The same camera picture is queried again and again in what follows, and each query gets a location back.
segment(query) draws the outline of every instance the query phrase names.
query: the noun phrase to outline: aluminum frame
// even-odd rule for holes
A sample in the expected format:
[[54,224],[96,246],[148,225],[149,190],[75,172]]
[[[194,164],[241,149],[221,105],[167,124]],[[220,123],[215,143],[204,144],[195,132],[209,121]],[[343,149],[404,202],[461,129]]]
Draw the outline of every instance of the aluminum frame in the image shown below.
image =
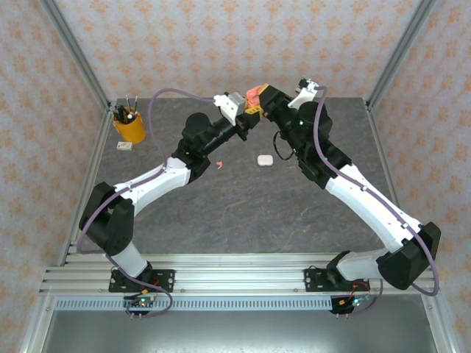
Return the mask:
[[412,16],[411,22],[407,26],[404,34],[402,35],[395,50],[392,52],[386,67],[383,70],[378,82],[373,88],[371,96],[367,99],[367,104],[370,110],[374,110],[379,105],[381,98],[386,92],[389,83],[391,83],[397,69],[402,64],[406,57],[409,48],[419,34],[423,24],[428,19],[428,14],[435,5],[436,0],[422,0]]
[[60,8],[57,6],[56,1],[40,0],[40,3],[43,5],[44,12],[47,13],[49,18],[51,19],[51,22],[56,27],[59,36],[62,38],[65,47],[68,49],[72,58],[77,64],[77,67],[82,73],[83,78],[90,86],[90,89],[92,90],[96,101],[104,109],[106,109],[110,101],[108,100],[105,91],[100,85],[99,80],[96,78],[96,75],[93,72],[90,63],[83,54],[79,42],[72,33],[71,28],[67,24],[67,21],[65,20],[63,14],[60,12]]
[[[109,102],[94,72],[91,70],[85,55],[82,53],[70,27],[60,13],[55,0],[40,0],[53,24],[60,33],[64,44],[71,52],[79,66],[80,72],[90,85],[96,100],[107,108]],[[436,0],[422,0],[406,32],[401,37],[397,48],[389,60],[384,72],[376,84],[367,102],[368,113],[378,105],[382,95],[399,68],[408,48],[417,36],[419,29],[428,17]],[[392,185],[386,159],[371,114],[368,119],[380,153],[381,163],[392,195],[392,201],[398,205],[397,196]],[[82,197],[77,206],[74,220],[71,222],[68,235],[69,242],[64,247],[63,257],[58,267],[47,268],[44,281],[40,287],[40,297],[27,328],[22,353],[41,352],[51,323],[58,296],[110,296],[107,282],[110,278],[111,264],[101,255],[79,255],[76,253],[75,240],[78,236],[78,221],[86,201],[93,188],[98,171],[99,161],[105,146],[111,118],[105,112],[99,130],[94,152],[91,156]],[[220,254],[220,255],[147,255],[146,258],[156,268],[175,268],[178,270],[174,296],[306,296],[302,269],[310,265],[325,266],[334,254]],[[433,285],[432,274],[427,270],[418,281],[419,285]],[[377,293],[379,282],[371,282],[372,292]],[[385,284],[385,295],[394,294],[419,295],[415,290],[396,290]],[[320,292],[312,295],[329,295]],[[446,303],[442,296],[429,298],[422,296],[428,320],[439,352],[459,353],[456,337],[446,313]]]

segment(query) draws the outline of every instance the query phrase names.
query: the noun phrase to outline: pencil cup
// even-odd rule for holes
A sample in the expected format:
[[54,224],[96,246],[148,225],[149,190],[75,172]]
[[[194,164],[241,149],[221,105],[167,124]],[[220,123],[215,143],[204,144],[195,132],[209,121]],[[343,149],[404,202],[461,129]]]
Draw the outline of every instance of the pencil cup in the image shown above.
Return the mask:
[[142,121],[141,114],[138,112],[138,116],[133,122],[129,124],[122,124],[113,118],[113,125],[116,131],[123,137],[126,142],[132,142],[133,144],[140,143],[146,137],[146,130],[144,129],[144,122]]

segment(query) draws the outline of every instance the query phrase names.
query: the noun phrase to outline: small pink object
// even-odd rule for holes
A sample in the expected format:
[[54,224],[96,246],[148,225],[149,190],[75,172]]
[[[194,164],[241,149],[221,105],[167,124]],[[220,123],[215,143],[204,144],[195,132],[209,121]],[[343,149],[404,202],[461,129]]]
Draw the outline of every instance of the small pink object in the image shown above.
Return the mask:
[[258,94],[260,93],[260,89],[262,86],[257,86],[254,88],[251,88],[247,91],[246,93],[246,98],[247,98],[247,108],[252,108],[252,107],[257,107],[260,105],[260,99],[258,98]]

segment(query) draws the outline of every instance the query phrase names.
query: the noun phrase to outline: gray tabletop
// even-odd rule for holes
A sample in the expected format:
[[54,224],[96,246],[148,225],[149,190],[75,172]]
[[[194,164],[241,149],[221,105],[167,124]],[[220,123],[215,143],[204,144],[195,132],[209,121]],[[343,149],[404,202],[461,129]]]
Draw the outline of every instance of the gray tabletop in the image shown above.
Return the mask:
[[[147,121],[149,100],[139,101]],[[328,99],[333,119],[330,139],[389,197],[386,178],[361,99]],[[156,134],[169,156],[186,118],[195,112],[220,118],[216,107],[192,99],[158,99],[153,107]],[[340,252],[378,249],[381,242],[347,206],[309,182],[297,161],[280,160],[273,150],[277,127],[263,119],[243,142],[234,137],[210,155],[209,169],[197,181],[176,189],[135,218],[134,241],[144,254],[230,254]],[[96,182],[133,179],[162,163],[147,134],[132,151],[118,151],[122,140],[110,128]],[[281,154],[289,147],[279,141]],[[272,154],[271,167],[259,167],[259,154]],[[218,170],[216,162],[222,161]],[[85,248],[94,247],[86,243]]]

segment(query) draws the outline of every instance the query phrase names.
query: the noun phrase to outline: small white box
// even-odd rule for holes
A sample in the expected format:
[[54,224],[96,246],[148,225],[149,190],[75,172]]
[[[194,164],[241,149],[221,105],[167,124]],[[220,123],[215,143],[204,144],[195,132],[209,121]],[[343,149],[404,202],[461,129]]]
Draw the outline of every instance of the small white box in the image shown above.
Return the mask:
[[130,151],[132,150],[132,142],[118,142],[116,149],[120,151]]
[[261,154],[257,157],[257,164],[262,167],[273,165],[273,156],[271,154]]

